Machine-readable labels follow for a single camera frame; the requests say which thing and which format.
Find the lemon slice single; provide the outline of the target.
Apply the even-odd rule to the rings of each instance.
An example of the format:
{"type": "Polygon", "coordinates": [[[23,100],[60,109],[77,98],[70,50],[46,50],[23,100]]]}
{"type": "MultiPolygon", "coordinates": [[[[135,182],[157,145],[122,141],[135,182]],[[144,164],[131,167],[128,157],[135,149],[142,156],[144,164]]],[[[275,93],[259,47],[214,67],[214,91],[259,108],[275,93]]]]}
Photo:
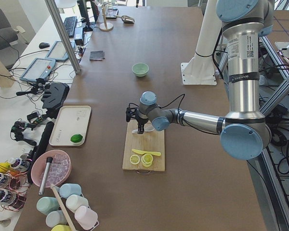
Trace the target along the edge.
{"type": "Polygon", "coordinates": [[[132,165],[137,165],[137,164],[139,164],[140,163],[140,157],[137,155],[137,154],[133,154],[133,155],[131,155],[130,156],[130,163],[132,164],[132,165]]]}

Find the grey folded cloth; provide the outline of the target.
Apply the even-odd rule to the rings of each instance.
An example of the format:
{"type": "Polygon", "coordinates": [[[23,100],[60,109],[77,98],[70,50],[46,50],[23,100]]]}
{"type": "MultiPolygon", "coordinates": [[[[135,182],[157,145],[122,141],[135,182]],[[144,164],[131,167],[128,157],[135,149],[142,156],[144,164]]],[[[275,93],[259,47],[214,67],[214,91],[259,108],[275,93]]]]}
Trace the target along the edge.
{"type": "Polygon", "coordinates": [[[91,51],[90,52],[90,61],[101,61],[105,58],[105,52],[104,51],[91,51]]]}

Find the far teach pendant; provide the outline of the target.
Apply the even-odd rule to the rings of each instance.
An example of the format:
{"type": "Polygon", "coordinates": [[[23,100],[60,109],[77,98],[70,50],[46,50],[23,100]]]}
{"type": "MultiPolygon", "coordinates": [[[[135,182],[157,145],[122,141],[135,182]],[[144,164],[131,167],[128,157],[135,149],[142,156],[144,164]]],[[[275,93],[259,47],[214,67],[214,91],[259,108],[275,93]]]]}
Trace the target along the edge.
{"type": "Polygon", "coordinates": [[[56,41],[48,51],[45,58],[55,59],[57,62],[64,62],[68,59],[67,52],[61,41],[56,41]]]}

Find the near teach pendant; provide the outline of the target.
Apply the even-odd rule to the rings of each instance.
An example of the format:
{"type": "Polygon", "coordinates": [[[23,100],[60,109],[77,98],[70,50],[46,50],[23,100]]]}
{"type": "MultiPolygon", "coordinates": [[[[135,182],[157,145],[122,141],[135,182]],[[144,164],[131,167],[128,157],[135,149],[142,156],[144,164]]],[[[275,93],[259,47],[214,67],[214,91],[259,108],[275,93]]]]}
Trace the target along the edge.
{"type": "Polygon", "coordinates": [[[56,60],[50,58],[36,58],[21,75],[20,80],[26,82],[36,82],[36,79],[49,79],[52,69],[55,67],[56,60]]]}

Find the pink ice bowl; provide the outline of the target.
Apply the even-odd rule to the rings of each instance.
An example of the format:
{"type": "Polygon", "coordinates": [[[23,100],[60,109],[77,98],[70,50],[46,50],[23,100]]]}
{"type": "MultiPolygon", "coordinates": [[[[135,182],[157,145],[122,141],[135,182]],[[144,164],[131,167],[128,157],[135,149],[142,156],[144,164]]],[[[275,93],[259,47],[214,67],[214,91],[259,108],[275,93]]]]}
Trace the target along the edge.
{"type": "Polygon", "coordinates": [[[50,150],[42,154],[33,164],[31,178],[36,186],[41,184],[48,157],[52,157],[53,161],[50,165],[46,188],[50,188],[51,184],[61,185],[70,175],[72,166],[69,155],[62,150],[50,150]]]}

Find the yellow plastic knife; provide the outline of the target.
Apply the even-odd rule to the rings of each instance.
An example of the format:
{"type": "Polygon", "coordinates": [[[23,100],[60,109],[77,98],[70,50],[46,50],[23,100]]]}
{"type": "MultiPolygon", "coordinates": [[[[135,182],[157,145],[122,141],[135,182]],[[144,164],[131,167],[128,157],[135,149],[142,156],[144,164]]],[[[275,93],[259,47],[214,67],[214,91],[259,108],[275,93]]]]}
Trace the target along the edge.
{"type": "Polygon", "coordinates": [[[144,150],[132,149],[132,152],[136,154],[151,154],[154,156],[161,156],[161,152],[156,152],[156,151],[144,151],[144,150]]]}

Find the stacked lemon slices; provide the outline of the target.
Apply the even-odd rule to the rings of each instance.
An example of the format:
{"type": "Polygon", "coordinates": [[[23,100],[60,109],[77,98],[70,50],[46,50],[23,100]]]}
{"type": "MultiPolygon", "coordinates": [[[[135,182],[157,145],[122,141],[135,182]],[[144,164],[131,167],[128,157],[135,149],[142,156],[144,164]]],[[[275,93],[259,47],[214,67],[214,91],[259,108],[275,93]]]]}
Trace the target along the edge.
{"type": "Polygon", "coordinates": [[[144,167],[152,166],[153,160],[154,160],[154,158],[153,158],[152,154],[144,154],[141,157],[141,162],[142,162],[142,165],[144,167]]]}

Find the green cup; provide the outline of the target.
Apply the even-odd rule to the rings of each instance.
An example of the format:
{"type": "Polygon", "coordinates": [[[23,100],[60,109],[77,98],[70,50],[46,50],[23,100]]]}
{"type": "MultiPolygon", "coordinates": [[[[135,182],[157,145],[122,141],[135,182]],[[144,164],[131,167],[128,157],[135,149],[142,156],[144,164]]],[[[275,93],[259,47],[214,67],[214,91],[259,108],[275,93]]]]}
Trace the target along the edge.
{"type": "Polygon", "coordinates": [[[37,210],[44,215],[58,210],[59,204],[55,197],[42,197],[37,202],[37,210]]]}

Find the white ceramic spoon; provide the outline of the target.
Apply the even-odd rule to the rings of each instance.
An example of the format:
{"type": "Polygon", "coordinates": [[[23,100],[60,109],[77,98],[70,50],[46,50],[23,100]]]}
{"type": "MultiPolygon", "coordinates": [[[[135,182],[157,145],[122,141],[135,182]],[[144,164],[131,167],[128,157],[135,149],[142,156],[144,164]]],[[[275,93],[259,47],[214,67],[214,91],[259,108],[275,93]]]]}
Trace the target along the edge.
{"type": "MultiPolygon", "coordinates": [[[[153,126],[148,126],[146,128],[144,128],[144,132],[151,132],[153,131],[155,128],[153,126]]],[[[132,134],[138,133],[138,129],[135,129],[132,131],[132,134]]]]}

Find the green bowl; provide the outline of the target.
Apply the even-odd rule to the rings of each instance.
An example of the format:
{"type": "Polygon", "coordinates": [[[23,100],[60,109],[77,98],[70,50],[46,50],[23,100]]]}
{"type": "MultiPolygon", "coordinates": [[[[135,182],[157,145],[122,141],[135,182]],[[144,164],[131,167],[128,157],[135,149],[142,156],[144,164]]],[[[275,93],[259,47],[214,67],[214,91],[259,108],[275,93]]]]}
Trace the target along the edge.
{"type": "Polygon", "coordinates": [[[132,66],[132,72],[136,77],[144,77],[149,71],[149,66],[145,63],[136,63],[132,66]]]}

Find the steel black-tipped muddler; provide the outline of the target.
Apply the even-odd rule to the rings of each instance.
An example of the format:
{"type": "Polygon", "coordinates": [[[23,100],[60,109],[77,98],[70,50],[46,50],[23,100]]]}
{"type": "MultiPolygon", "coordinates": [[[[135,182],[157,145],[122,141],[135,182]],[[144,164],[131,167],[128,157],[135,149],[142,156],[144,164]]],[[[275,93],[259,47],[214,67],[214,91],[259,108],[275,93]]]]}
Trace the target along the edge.
{"type": "Polygon", "coordinates": [[[47,157],[43,178],[39,187],[39,192],[38,192],[39,196],[42,196],[44,194],[52,161],[53,161],[53,157],[47,157]]]}

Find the black long bar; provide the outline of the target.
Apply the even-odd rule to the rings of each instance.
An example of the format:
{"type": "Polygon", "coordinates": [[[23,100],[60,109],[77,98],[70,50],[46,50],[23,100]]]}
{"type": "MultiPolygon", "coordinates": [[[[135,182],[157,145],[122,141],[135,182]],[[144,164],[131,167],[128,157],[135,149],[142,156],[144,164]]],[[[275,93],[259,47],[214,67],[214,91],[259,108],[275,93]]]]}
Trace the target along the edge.
{"type": "Polygon", "coordinates": [[[28,180],[29,184],[33,183],[32,177],[31,177],[31,171],[33,168],[33,164],[43,153],[45,153],[46,148],[47,148],[48,143],[49,143],[49,139],[50,139],[53,127],[54,127],[54,123],[52,121],[50,121],[46,124],[46,127],[42,133],[39,144],[34,147],[32,154],[29,158],[30,160],[32,160],[30,163],[29,170],[27,171],[27,180],[28,180]]]}

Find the white cup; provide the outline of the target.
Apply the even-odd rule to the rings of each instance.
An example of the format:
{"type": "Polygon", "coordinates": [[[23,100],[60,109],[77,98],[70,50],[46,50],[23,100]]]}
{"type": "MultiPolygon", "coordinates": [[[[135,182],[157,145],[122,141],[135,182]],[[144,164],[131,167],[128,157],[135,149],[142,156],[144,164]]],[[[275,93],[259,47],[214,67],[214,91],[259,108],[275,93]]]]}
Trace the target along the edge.
{"type": "Polygon", "coordinates": [[[80,207],[80,206],[85,206],[88,207],[89,206],[89,202],[86,198],[76,195],[76,194],[72,194],[70,195],[67,200],[66,200],[66,206],[67,208],[72,211],[73,213],[76,212],[76,210],[80,207]]]}

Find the blue cup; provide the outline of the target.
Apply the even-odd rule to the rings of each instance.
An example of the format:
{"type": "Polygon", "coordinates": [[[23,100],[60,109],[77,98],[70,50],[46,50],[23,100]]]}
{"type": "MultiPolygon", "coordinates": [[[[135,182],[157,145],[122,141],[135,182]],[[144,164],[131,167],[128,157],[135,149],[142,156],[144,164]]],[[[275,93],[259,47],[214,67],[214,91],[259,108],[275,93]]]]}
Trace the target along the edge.
{"type": "Polygon", "coordinates": [[[61,197],[67,199],[69,196],[71,196],[73,194],[81,195],[82,194],[82,188],[79,184],[66,183],[60,187],[59,194],[61,197]]]}

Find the cream rabbit tray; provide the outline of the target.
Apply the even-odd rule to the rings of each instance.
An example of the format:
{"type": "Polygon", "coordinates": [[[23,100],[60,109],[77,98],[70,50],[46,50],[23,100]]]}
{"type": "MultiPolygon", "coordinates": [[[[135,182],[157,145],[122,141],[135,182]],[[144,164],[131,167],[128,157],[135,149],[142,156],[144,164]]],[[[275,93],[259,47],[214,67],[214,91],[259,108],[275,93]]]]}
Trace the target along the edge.
{"type": "Polygon", "coordinates": [[[51,146],[81,146],[85,142],[91,110],[88,105],[63,106],[55,121],[49,144],[51,146]],[[81,134],[83,140],[79,143],[72,143],[70,137],[74,134],[81,134]]]}

